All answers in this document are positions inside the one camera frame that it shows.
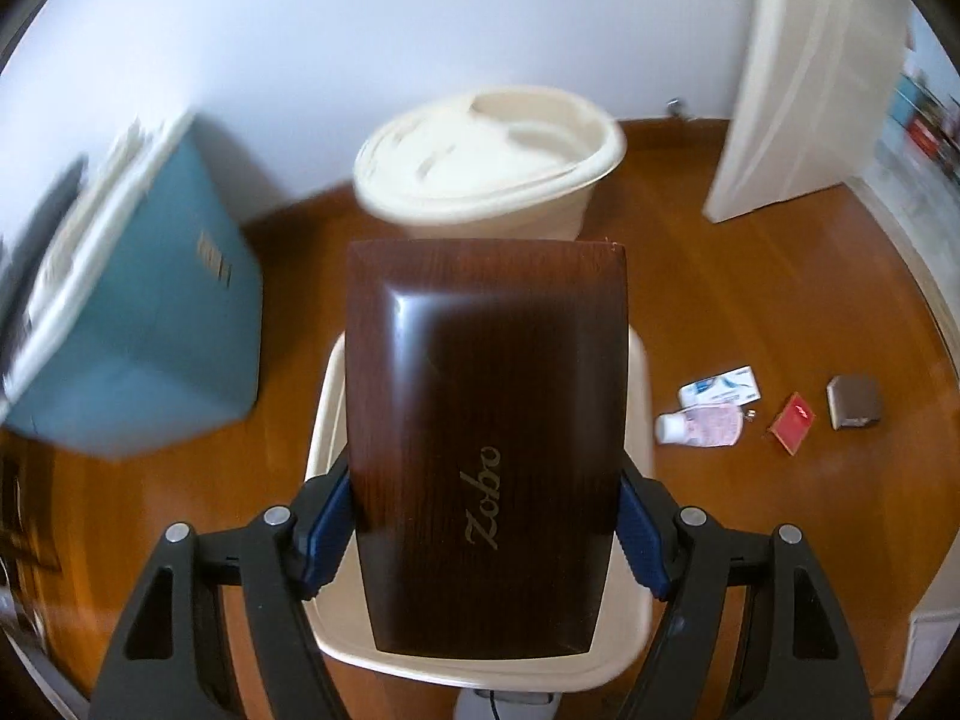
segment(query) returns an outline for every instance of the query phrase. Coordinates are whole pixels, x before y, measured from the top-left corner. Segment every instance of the red card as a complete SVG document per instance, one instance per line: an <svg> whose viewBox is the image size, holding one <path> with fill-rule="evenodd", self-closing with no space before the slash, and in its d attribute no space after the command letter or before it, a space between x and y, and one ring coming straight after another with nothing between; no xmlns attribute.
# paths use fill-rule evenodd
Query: red card
<svg viewBox="0 0 960 720"><path fill-rule="evenodd" d="M813 411L798 392L794 392L770 426L770 432L791 455L796 455L800 442L813 424Z"/></svg>

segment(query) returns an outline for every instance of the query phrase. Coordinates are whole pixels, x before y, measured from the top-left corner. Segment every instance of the white wall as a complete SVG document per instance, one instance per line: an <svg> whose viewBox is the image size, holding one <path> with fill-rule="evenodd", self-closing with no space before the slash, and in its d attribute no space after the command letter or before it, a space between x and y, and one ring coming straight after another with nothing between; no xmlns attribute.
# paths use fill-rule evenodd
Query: white wall
<svg viewBox="0 0 960 720"><path fill-rule="evenodd" d="M437 95L565 87L620 118L674 95L728 117L752 0L50 0L0 76L0 231L134 115L205 114L238 218L349 177L371 129Z"/></svg>
<svg viewBox="0 0 960 720"><path fill-rule="evenodd" d="M949 109L950 98L960 100L960 76L930 25L915 7L911 8L910 29L913 32L913 59L926 74L926 85Z"/></svg>

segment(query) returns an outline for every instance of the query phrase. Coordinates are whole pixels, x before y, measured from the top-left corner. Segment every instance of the white door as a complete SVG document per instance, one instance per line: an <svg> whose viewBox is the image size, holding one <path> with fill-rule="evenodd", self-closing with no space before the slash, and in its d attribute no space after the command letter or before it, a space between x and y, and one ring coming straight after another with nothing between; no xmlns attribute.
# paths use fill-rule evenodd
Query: white door
<svg viewBox="0 0 960 720"><path fill-rule="evenodd" d="M909 0L755 0L708 218L824 189L866 166L904 61L909 8Z"/></svg>

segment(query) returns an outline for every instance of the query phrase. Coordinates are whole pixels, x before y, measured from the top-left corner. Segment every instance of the small bottle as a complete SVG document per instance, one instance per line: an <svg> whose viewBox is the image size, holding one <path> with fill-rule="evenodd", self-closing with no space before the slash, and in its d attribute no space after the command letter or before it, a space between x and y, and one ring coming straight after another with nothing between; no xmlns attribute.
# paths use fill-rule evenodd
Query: small bottle
<svg viewBox="0 0 960 720"><path fill-rule="evenodd" d="M743 412L733 403L691 406L656 418L658 443L689 446L732 446L743 430Z"/></svg>

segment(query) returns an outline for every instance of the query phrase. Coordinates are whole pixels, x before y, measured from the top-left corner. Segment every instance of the beige plastic container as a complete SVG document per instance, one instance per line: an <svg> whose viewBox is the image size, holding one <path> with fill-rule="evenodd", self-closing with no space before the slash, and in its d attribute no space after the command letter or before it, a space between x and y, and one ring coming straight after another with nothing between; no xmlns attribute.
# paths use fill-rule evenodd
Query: beige plastic container
<svg viewBox="0 0 960 720"><path fill-rule="evenodd" d="M627 425L623 446L645 476L653 476L650 396L643 346L630 328ZM306 479L324 473L347 443L344 336L330 352L320 407L310 442ZM448 661L395 655L376 649L367 612L356 536L340 571L304 604L320 650L362 668L458 688L521 692L573 692L608 683L634 662L650 632L651 595L634 580L619 542L613 540L607 583L593 642L587 653L517 661Z"/></svg>
<svg viewBox="0 0 960 720"><path fill-rule="evenodd" d="M574 240L596 182L626 151L619 124L542 87L441 100L384 124L353 167L360 204L411 238Z"/></svg>

